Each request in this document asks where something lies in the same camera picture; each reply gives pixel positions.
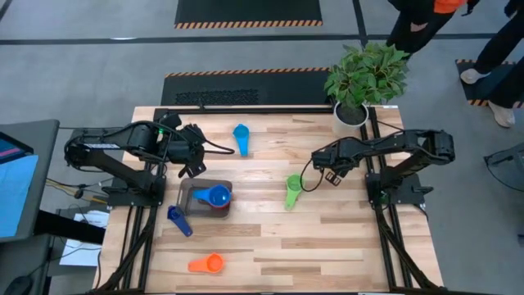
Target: sneaker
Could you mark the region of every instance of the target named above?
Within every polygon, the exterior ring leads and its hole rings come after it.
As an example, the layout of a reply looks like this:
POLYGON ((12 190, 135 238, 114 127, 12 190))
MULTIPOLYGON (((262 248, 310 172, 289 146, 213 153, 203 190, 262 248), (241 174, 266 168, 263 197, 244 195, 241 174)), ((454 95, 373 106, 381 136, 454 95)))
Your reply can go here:
POLYGON ((493 102, 488 102, 488 105, 493 111, 493 115, 495 115, 495 121, 497 121, 497 124, 504 128, 509 128, 515 125, 515 114, 513 113, 513 109, 499 107, 493 102))
POLYGON ((491 73, 481 74, 475 69, 465 70, 460 74, 460 79, 464 81, 465 84, 475 84, 479 79, 489 76, 491 73))

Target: orange shirt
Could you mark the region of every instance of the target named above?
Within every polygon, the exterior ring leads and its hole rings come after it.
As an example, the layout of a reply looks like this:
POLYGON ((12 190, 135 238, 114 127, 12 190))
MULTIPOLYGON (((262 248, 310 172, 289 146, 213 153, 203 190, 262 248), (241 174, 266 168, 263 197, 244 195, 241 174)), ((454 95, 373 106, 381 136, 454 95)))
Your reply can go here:
POLYGON ((455 12, 467 0, 435 0, 435 13, 446 14, 455 12))

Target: white paper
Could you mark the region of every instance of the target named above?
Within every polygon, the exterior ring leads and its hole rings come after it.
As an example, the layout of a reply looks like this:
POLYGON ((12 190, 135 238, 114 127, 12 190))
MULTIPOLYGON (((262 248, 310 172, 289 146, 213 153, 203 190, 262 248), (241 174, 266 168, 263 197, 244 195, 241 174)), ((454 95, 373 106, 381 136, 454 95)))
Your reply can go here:
MULTIPOLYGON (((89 211, 85 215, 76 213, 74 220, 82 221, 85 218, 90 225, 105 228, 109 220, 109 214, 102 211, 89 211)), ((100 245, 83 243, 73 239, 67 239, 65 243, 64 252, 60 259, 61 266, 97 266, 98 253, 100 252, 100 245)))

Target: black pants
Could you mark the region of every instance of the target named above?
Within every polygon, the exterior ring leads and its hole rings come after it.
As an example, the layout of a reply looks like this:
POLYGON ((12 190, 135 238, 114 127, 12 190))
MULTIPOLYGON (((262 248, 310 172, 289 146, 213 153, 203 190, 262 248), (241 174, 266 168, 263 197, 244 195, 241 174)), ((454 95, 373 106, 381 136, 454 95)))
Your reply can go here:
MULTIPOLYGON (((491 72, 508 58, 509 53, 524 37, 524 10, 517 14, 484 47, 475 63, 475 70, 481 74, 491 72)), ((489 99, 497 106, 512 108, 524 93, 524 58, 490 93, 489 99)))
POLYGON ((386 41, 387 46, 395 45, 398 50, 405 51, 407 53, 416 53, 420 49, 424 48, 432 39, 436 33, 442 27, 451 20, 454 13, 448 14, 433 14, 431 20, 427 23, 426 28, 418 31, 411 31, 411 17, 405 12, 399 14, 399 18, 396 20, 395 26, 391 31, 390 37, 386 41))

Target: paper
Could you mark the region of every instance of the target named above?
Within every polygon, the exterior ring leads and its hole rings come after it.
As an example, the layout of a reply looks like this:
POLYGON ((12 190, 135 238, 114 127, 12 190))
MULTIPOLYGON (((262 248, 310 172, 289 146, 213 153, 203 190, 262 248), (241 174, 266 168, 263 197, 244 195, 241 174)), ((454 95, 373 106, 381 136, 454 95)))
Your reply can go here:
POLYGON ((34 155, 0 165, 0 238, 16 235, 37 162, 34 155))
MULTIPOLYGON (((107 226, 107 221, 109 220, 109 213, 105 213, 102 211, 89 211, 84 215, 82 215, 81 213, 76 213, 74 220, 82 221, 84 220, 84 216, 86 221, 90 225, 95 225, 97 227, 102 228, 105 228, 107 226)), ((60 265, 97 266, 98 253, 100 252, 100 249, 101 246, 97 244, 84 243, 73 239, 67 239, 67 242, 65 243, 64 247, 64 252, 62 253, 62 256, 64 257, 60 259, 60 265)))

